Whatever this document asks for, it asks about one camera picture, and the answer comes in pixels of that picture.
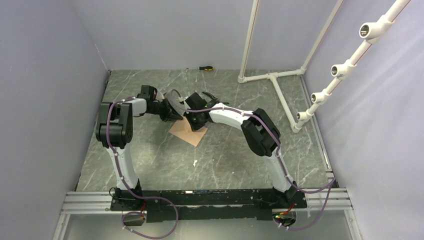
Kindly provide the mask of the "brown paper envelope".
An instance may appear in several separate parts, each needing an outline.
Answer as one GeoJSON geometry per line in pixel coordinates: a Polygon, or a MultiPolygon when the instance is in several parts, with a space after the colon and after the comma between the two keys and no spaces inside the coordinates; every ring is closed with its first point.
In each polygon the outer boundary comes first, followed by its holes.
{"type": "Polygon", "coordinates": [[[192,131],[189,121],[184,117],[183,120],[176,121],[169,129],[169,133],[175,137],[196,147],[207,132],[206,127],[201,127],[197,131],[192,131]]]}

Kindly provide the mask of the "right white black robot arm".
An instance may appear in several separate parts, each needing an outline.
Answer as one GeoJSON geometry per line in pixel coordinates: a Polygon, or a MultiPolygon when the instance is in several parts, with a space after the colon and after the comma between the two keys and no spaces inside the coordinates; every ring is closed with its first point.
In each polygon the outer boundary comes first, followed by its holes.
{"type": "Polygon", "coordinates": [[[184,106],[184,116],[191,130],[197,131],[210,122],[242,131],[249,149],[261,157],[268,170],[276,203],[287,208],[296,200],[305,200],[305,194],[297,189],[297,183],[281,156],[281,133],[266,111],[262,108],[254,111],[233,108],[209,93],[206,95],[210,101],[197,92],[178,99],[178,103],[184,106]]]}

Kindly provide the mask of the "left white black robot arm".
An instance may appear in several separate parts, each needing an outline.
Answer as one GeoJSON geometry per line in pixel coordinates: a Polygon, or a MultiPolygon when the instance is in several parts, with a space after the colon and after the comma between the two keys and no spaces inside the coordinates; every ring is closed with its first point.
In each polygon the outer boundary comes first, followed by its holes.
{"type": "Polygon", "coordinates": [[[115,201],[124,202],[131,210],[139,209],[144,196],[135,173],[130,143],[134,135],[134,118],[145,114],[159,116],[163,122],[183,119],[169,100],[151,85],[142,85],[136,96],[115,102],[100,103],[95,137],[108,152],[116,174],[115,201]]]}

